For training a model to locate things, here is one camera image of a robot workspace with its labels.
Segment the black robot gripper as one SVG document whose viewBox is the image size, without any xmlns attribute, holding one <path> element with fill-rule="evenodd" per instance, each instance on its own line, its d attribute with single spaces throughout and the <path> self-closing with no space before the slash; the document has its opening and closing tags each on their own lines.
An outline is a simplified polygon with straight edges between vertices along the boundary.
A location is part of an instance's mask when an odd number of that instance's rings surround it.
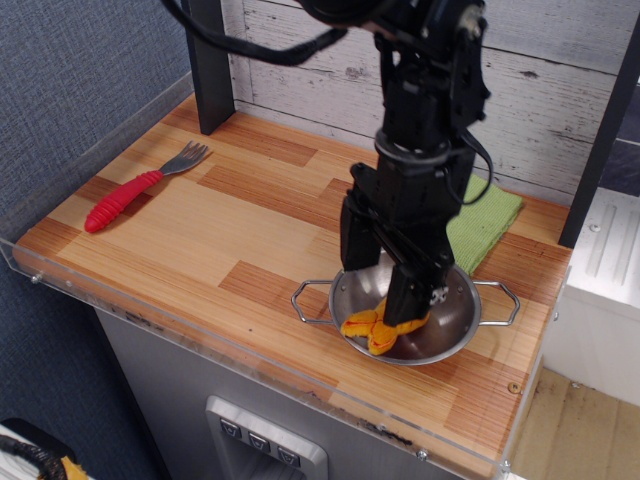
<svg viewBox="0 0 640 480">
<path fill-rule="evenodd" d="M 460 142 L 435 156 L 378 146 L 378 163 L 351 167 L 353 185 L 340 217 L 345 271 L 377 265 L 382 252 L 394 261 L 384 323 L 423 319 L 446 297 L 455 265 L 447 225 L 463 204 L 475 152 Z"/>
</svg>

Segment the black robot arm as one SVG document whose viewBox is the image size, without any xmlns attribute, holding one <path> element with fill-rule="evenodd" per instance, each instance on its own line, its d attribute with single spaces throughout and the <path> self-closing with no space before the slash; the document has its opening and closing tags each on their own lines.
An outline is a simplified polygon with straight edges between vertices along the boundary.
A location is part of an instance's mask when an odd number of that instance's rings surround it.
<svg viewBox="0 0 640 480">
<path fill-rule="evenodd" d="M 384 120 L 375 167 L 356 164 L 341 211 L 347 271 L 394 261 L 384 321 L 424 317 L 447 294 L 454 262 L 446 228 L 458 215 L 474 160 L 469 127 L 489 98 L 481 71 L 481 1 L 307 1 L 314 18 L 374 35 Z"/>
</svg>

